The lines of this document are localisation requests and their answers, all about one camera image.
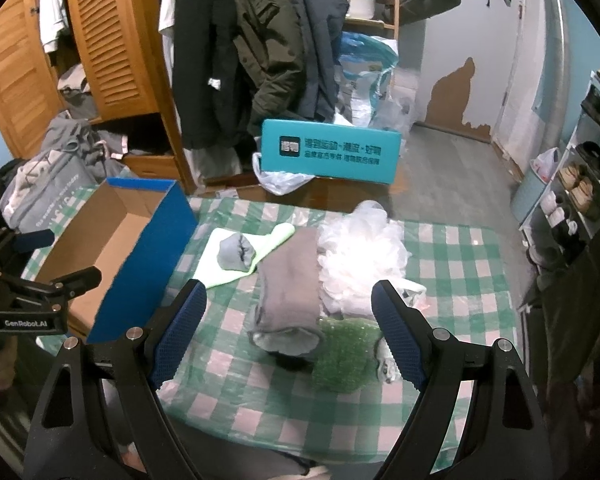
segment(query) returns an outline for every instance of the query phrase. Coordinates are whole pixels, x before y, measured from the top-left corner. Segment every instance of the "olive green jacket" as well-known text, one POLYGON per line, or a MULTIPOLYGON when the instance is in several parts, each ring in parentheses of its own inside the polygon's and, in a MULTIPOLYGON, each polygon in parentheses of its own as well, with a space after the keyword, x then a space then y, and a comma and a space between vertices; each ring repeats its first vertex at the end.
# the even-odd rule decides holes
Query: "olive green jacket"
POLYGON ((257 88, 250 125, 259 126, 292 110, 304 90, 302 33, 291 0, 235 0, 235 5, 234 44, 257 88))

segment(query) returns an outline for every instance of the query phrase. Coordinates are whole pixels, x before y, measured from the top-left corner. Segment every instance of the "human hand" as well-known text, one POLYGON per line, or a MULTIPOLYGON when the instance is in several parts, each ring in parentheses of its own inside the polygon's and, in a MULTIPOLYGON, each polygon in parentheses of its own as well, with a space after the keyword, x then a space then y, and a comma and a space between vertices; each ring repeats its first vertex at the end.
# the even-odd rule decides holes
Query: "human hand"
POLYGON ((7 390, 16 377, 16 359, 18 356, 18 338, 9 336, 0 350, 0 392, 7 390))

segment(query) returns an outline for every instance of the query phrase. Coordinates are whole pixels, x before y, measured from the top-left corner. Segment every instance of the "blue textured gripper pad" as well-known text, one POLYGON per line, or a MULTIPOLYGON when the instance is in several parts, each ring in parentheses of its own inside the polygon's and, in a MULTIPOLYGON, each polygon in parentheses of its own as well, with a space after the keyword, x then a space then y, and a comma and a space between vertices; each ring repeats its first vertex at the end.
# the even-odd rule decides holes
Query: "blue textured gripper pad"
POLYGON ((206 309, 206 288, 197 284, 164 331, 154 352, 154 369, 149 381, 155 390, 173 379, 206 309))
POLYGON ((396 307, 381 283, 376 283, 371 291, 371 310, 376 316, 402 378, 413 383, 418 391, 422 391, 427 381, 422 368, 422 353, 396 307))

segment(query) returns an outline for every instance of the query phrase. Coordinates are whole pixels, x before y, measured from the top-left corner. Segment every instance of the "louvered door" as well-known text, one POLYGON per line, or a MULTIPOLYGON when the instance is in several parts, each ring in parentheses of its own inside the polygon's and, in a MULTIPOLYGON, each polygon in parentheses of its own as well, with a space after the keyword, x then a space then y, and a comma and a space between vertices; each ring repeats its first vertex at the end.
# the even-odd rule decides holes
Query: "louvered door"
POLYGON ((13 156, 31 158, 64 105, 40 43, 38 0, 0 8, 0 131, 13 156))
POLYGON ((74 38, 103 120, 158 111, 132 0, 68 0, 74 38))

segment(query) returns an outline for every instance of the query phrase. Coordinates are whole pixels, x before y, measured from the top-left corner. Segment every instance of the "metal screw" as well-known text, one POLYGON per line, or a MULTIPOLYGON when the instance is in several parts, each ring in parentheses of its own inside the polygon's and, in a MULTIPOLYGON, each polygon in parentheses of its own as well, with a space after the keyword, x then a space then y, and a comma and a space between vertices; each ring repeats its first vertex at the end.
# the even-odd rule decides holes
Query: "metal screw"
POLYGON ((513 350, 513 345, 508 339, 498 339, 498 346, 503 352, 510 352, 513 350))
POLYGON ((446 341, 451 337, 451 334, 449 333, 449 330, 445 328, 434 328, 433 337, 435 337, 439 341, 446 341))
POLYGON ((71 350, 71 348, 74 348, 77 345, 78 345, 78 338, 74 337, 74 336, 68 337, 67 339, 64 340, 64 343, 62 343, 62 346, 64 346, 67 350, 71 350))
POLYGON ((131 341, 133 341, 134 339, 141 338, 142 334, 142 329, 139 326, 133 326, 126 331, 126 338, 131 339, 131 341))

